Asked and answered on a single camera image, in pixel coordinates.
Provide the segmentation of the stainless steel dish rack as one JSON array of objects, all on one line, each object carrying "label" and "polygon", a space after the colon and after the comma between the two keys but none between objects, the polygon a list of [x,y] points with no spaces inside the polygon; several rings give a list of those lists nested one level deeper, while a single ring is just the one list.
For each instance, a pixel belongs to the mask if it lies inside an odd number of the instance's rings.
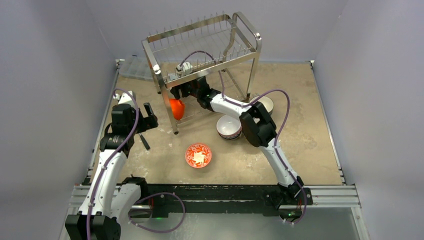
[{"label": "stainless steel dish rack", "polygon": [[[182,120],[174,119],[169,102],[172,87],[212,75],[217,79],[211,86],[218,87],[223,80],[230,96],[249,102],[263,44],[262,35],[242,12],[216,13],[175,28],[165,28],[149,35],[141,44],[174,134],[178,134],[180,125],[200,117],[203,112],[195,107],[194,112],[185,114]],[[193,73],[168,81],[168,75],[184,62],[191,63]]]}]

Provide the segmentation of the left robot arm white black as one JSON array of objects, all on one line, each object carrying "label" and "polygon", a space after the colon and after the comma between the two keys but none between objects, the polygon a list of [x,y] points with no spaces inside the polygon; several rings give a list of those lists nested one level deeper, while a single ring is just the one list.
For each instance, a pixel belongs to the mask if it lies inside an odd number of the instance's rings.
[{"label": "left robot arm white black", "polygon": [[132,104],[113,106],[111,123],[99,145],[98,166],[90,189],[76,214],[69,214],[65,229],[72,240],[118,240],[121,222],[128,215],[131,204],[142,205],[149,199],[147,183],[143,177],[127,177],[123,188],[115,195],[120,172],[134,145],[134,136],[158,127],[148,102],[143,104],[147,116]]}]

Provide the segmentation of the orange white floral bowl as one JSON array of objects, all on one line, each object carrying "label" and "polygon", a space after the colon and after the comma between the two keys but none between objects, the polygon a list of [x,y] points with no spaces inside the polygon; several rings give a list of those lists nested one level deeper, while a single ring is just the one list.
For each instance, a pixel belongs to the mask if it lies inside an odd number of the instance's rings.
[{"label": "orange white floral bowl", "polygon": [[195,169],[206,167],[212,160],[212,150],[204,143],[191,144],[185,152],[186,163]]}]

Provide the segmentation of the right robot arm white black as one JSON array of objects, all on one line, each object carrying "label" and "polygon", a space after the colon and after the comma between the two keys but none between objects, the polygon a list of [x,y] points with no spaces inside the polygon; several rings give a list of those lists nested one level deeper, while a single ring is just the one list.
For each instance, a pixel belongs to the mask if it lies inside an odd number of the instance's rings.
[{"label": "right robot arm white black", "polygon": [[174,86],[170,92],[176,99],[192,96],[204,109],[239,119],[247,141],[262,151],[274,171],[282,200],[292,204],[300,195],[307,197],[302,179],[291,167],[278,141],[282,128],[277,128],[258,99],[243,103],[230,98],[223,91],[211,88],[205,77]]}]

